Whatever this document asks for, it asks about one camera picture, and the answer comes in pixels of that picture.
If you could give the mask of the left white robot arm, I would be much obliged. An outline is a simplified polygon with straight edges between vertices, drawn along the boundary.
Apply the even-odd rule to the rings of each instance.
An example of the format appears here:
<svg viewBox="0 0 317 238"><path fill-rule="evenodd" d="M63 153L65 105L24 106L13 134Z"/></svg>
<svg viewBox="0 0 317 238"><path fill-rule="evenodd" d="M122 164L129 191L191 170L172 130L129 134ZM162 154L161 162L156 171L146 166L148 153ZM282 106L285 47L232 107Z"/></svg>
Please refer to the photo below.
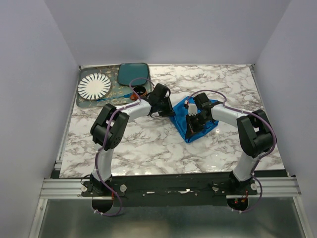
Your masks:
<svg viewBox="0 0 317 238"><path fill-rule="evenodd" d="M170 96L170 89L158 83L152 92L140 97L135 102L115 107L106 104L93 123L90 133L96 145L94 169L90 175L88 191L99 196L115 194L108 180L111 178L111 162L116 146L121 142L127 124L137 118L157 113L160 117L175 115Z"/></svg>

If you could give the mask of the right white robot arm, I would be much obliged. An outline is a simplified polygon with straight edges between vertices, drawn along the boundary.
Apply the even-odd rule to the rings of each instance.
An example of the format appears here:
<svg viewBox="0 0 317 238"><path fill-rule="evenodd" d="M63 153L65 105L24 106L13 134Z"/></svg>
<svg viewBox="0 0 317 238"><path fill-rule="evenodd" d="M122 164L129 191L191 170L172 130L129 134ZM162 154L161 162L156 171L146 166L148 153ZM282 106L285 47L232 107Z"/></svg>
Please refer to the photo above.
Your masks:
<svg viewBox="0 0 317 238"><path fill-rule="evenodd" d="M242 154L226 185L231 193L239 194L252 179L261 158L274 150L277 138L263 110L243 111L227 106L226 101L224 98L223 102L212 103L203 90L194 97L193 103L187 98L185 138L202 132L208 122L221 121L238 129Z"/></svg>

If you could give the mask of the blue cloth napkin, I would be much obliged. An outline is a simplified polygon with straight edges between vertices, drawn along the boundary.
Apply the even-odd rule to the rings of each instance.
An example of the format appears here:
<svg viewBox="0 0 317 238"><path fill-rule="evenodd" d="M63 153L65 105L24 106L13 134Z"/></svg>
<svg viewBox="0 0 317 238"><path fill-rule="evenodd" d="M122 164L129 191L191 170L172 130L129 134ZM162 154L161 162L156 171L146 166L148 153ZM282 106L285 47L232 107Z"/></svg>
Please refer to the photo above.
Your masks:
<svg viewBox="0 0 317 238"><path fill-rule="evenodd" d="M203 130L201 132L198 132L197 134L186 138L186 131L187 131L187 123L186 123L186 115L188 114L188 109L185 108L185 103L188 100L188 96L185 97L182 101L180 101L178 104L176 104L173 107L173 110L175 112L175 116L170 117L171 122L174 124L176 129L178 130L180 136L184 139L186 143L191 143L209 132L211 132L213 129L215 129L218 126L218 121L215 122L208 121L204 126Z"/></svg>

